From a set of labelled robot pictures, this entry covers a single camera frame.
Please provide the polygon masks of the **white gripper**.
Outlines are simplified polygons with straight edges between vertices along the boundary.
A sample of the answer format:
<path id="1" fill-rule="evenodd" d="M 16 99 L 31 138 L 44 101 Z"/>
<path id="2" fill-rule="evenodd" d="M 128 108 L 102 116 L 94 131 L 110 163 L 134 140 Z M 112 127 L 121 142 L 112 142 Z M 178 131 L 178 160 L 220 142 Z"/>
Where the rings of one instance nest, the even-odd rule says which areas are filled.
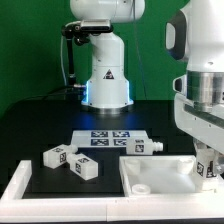
<path id="1" fill-rule="evenodd" d="M 224 104 L 216 104 L 211 113 L 197 111 L 186 98 L 187 76 L 173 81 L 174 119 L 176 126 L 191 135 L 196 156 L 204 156 L 207 146 L 218 151 L 214 159 L 214 173 L 224 173 Z"/>

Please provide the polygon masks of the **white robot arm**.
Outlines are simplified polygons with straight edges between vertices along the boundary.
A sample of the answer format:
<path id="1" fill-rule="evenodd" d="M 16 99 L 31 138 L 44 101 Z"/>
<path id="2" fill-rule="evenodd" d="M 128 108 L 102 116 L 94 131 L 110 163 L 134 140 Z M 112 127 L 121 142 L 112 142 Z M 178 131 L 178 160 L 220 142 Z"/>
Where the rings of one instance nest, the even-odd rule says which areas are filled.
<path id="1" fill-rule="evenodd" d="M 119 110 L 133 103 L 124 77 L 124 43 L 114 23 L 135 21 L 145 0 L 70 0 L 78 43 L 93 46 L 92 75 L 83 104 Z M 187 63 L 173 81 L 175 122 L 195 138 L 197 168 L 203 175 L 224 173 L 224 0 L 190 0 L 166 23 L 166 49 Z"/>

